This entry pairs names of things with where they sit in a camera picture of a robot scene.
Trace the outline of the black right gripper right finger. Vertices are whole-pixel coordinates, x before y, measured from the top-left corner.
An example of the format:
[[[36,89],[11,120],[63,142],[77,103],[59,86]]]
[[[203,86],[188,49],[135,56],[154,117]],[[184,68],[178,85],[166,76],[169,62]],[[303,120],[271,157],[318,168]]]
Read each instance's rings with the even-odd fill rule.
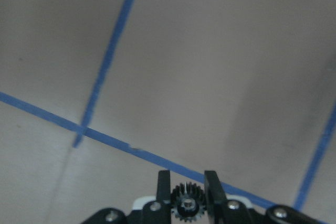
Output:
[[[214,170],[204,172],[206,210],[210,223],[226,223],[224,213],[227,198]]]

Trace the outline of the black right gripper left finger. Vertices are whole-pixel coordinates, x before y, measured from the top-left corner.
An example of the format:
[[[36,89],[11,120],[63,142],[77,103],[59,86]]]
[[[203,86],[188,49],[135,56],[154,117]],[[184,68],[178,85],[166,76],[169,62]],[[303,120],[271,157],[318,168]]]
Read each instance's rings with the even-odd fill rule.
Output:
[[[170,171],[161,170],[158,173],[156,202],[160,203],[159,223],[171,223],[171,180]]]

